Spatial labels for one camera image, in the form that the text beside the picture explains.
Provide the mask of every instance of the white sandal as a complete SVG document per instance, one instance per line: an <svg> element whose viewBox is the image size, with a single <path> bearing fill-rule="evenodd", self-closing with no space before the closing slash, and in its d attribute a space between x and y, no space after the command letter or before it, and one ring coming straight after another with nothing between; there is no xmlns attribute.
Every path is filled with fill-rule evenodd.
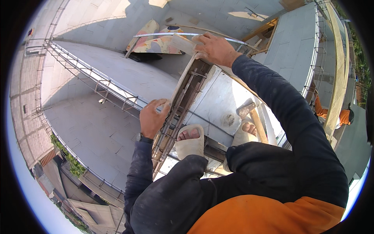
<svg viewBox="0 0 374 234"><path fill-rule="evenodd" d="M190 124L182 127L179 130L177 137L179 137L183 131L187 131L191 136L191 131L195 128L199 132L199 138L185 139L175 142L175 149L180 160L183 160L187 155L191 154L204 157L204 128L200 124Z"/></svg>
<svg viewBox="0 0 374 234"><path fill-rule="evenodd" d="M249 121L249 119L243 119L242 124L240 125L240 127L238 128L238 130L236 131L236 133L234 135L234 140L233 140L231 146L238 146L238 145L245 144L247 142L258 142L257 136L243 131L243 125L245 123L253 124L251 121ZM230 169L229 169L229 166L227 165L227 159L225 159L225 161L223 161L223 169L227 172L231 172Z"/></svg>

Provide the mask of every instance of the wristwatch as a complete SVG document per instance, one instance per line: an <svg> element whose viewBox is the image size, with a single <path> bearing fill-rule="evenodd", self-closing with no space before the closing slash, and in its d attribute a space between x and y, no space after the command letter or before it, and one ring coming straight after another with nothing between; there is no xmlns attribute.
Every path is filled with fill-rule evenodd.
<svg viewBox="0 0 374 234"><path fill-rule="evenodd" d="M136 141L147 142L147 143L153 144L153 139L147 138L147 137L143 136L143 134L141 134L141 133L136 134Z"/></svg>

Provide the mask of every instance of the hand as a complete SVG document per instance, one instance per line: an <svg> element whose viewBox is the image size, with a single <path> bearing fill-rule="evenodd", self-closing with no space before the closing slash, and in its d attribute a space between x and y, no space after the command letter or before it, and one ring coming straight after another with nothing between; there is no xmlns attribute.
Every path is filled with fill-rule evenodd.
<svg viewBox="0 0 374 234"><path fill-rule="evenodd" d="M165 104L160 113L157 112L157 107ZM165 122L165 118L169 113L171 103L168 99L152 100L140 112L140 129L143 136L153 139L157 132Z"/></svg>
<svg viewBox="0 0 374 234"><path fill-rule="evenodd" d="M214 64L231 68L236 58L241 55L225 38L216 37L208 32L193 36L192 41L203 43L203 45L195 45L193 48L197 52L196 59L204 58Z"/></svg>

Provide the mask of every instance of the construction worker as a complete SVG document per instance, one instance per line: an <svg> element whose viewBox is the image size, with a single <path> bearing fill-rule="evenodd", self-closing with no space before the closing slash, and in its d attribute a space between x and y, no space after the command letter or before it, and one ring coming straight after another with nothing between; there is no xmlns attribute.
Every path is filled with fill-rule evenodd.
<svg viewBox="0 0 374 234"><path fill-rule="evenodd" d="M322 121L325 122L328 109L322 108L321 102L319 101L319 97L317 93L315 94L315 97L316 97L316 100L314 102L314 106L316 110L316 115L322 117L323 118ZM339 114L338 122L335 128L337 129L343 125L350 125L351 123L353 123L354 118L355 118L355 115L353 111L350 109L350 104L349 104L348 109L341 110Z"/></svg>
<svg viewBox="0 0 374 234"><path fill-rule="evenodd" d="M194 48L197 58L230 67L268 104L292 151L255 141L232 146L226 161L233 173L200 179L208 161L196 140L203 133L192 126L176 141L190 142L190 149L180 149L192 153L153 182L152 142L170 109L167 100L153 100L140 112L141 134L126 181L124 233L321 233L339 223L348 200L347 177L306 100L224 38L205 33L195 40L202 43ZM248 123L241 130L255 134Z"/></svg>

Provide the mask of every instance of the hammer head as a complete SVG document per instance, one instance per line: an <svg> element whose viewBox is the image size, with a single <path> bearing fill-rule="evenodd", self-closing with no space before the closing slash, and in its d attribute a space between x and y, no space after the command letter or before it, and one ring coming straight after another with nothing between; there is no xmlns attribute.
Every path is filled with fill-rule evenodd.
<svg viewBox="0 0 374 234"><path fill-rule="evenodd" d="M237 114L239 115L240 119L245 119L245 117L247 117L247 115L251 112L251 110L253 110L254 108L256 108L256 104L254 102L252 102L251 104L245 106L245 107L242 107L240 109L237 109L236 112Z"/></svg>

